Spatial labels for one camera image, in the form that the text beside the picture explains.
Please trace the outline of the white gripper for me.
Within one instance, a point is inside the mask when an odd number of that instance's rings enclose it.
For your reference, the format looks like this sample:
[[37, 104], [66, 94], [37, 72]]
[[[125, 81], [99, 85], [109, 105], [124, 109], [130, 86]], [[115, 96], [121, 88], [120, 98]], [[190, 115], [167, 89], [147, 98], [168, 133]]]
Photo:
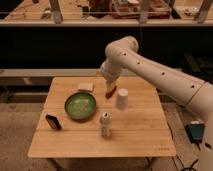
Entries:
[[101, 67], [100, 68], [102, 76], [105, 78], [107, 91], [111, 92], [116, 87], [115, 80], [120, 76], [119, 68], [109, 68], [109, 67]]

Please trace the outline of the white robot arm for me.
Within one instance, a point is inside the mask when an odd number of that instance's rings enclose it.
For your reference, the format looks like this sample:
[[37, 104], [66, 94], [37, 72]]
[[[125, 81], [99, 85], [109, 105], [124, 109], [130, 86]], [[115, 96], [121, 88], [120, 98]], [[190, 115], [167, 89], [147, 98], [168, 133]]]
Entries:
[[106, 60], [100, 67], [106, 80], [105, 97], [113, 95], [116, 80], [126, 68], [165, 92], [188, 111], [199, 115], [205, 129], [197, 171], [213, 171], [213, 84], [142, 57], [137, 53], [138, 49], [138, 41], [132, 36], [106, 46]]

